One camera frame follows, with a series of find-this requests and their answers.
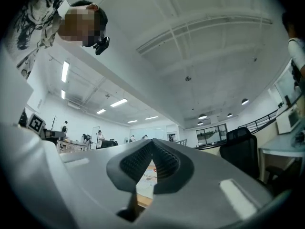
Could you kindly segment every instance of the railing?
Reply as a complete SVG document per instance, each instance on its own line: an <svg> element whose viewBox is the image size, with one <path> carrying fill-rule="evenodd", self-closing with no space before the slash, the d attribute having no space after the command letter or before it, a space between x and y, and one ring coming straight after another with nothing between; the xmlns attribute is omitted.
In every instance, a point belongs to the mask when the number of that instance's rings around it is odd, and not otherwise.
<svg viewBox="0 0 305 229"><path fill-rule="evenodd" d="M247 123L245 125L241 125L239 126L238 128L240 127L246 127L248 128L248 130L252 133L254 131L256 131L258 128L264 126L265 124L269 123L270 121L272 121L273 119L275 119L276 117L276 112L277 110L271 112L270 114L268 115L265 115L264 117L260 118L260 119L257 119L255 121L252 121L250 123Z"/></svg>
<svg viewBox="0 0 305 229"><path fill-rule="evenodd" d="M177 144L181 144L181 145L184 145L184 146L187 146L187 139L185 140L181 140L179 142L176 142Z"/></svg>

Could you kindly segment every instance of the white ceiling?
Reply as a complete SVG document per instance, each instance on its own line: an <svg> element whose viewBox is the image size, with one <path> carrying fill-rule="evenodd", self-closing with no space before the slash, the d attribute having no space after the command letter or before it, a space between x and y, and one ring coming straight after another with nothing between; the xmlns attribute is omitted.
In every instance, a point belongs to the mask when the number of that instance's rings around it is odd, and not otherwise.
<svg viewBox="0 0 305 229"><path fill-rule="evenodd" d="M288 60L280 8L272 0L91 1L106 11L130 48L165 82L185 127L196 126L202 113L216 116L218 121L228 113L238 115L246 107L241 100L253 101L274 82ZM73 70L83 73L76 67ZM84 101L102 81L98 94L90 100L92 108L112 103L111 98L132 99L90 70L83 69L88 71L83 75L86 80L71 76L75 79L69 89L73 97ZM106 99L106 92L115 97ZM148 108L136 100L132 105L127 115L122 108L109 118L132 119ZM154 115L153 110L145 110L144 115Z"/></svg>
<svg viewBox="0 0 305 229"><path fill-rule="evenodd" d="M138 120L136 124L148 122L145 118L152 116L164 119L164 116L94 71L57 43L44 51L44 58L48 62L44 66L49 92L60 98L61 89L65 90L66 102L74 103L82 111L126 125L134 125L127 123L132 120ZM70 63L66 83L61 81L64 61ZM117 107L110 106L123 98L128 102ZM106 112L96 114L101 109Z"/></svg>

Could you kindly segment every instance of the fluorescent light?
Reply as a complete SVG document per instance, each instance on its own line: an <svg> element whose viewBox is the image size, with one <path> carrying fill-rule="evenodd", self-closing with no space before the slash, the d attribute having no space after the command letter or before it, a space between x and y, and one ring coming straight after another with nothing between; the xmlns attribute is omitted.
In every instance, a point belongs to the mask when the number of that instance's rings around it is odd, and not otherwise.
<svg viewBox="0 0 305 229"><path fill-rule="evenodd" d="M150 120L150 119L154 119L154 118L158 118L158 116L149 117L149 118L146 118L146 120Z"/></svg>
<svg viewBox="0 0 305 229"><path fill-rule="evenodd" d="M62 66L62 74L61 74L61 80L63 82L66 82L66 78L67 78L67 73L68 73L68 68L69 68L69 63L68 62L63 62L63 66Z"/></svg>
<svg viewBox="0 0 305 229"><path fill-rule="evenodd" d="M105 109L101 109L99 112L96 112L97 114L101 114L103 112L105 112L106 110Z"/></svg>
<svg viewBox="0 0 305 229"><path fill-rule="evenodd" d="M111 104L110 106L111 107L116 107L116 106L118 106L118 105L120 105L120 104L123 104L123 103L125 103L125 102L127 102L128 100L127 99L122 99L122 100L120 100L120 101L118 101L118 102L116 102L116 103L114 103L114 104Z"/></svg>
<svg viewBox="0 0 305 229"><path fill-rule="evenodd" d="M62 99L65 99L65 96L66 96L66 92L65 92L64 90L62 90L62 91L61 91L61 98L62 98Z"/></svg>

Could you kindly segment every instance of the window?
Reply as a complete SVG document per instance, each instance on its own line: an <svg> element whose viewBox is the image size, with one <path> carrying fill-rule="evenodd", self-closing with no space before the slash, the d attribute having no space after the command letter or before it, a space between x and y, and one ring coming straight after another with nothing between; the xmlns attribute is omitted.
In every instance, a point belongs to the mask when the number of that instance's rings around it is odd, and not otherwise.
<svg viewBox="0 0 305 229"><path fill-rule="evenodd" d="M223 142L227 139L226 124L197 130L196 132L199 146L213 145L216 143Z"/></svg>

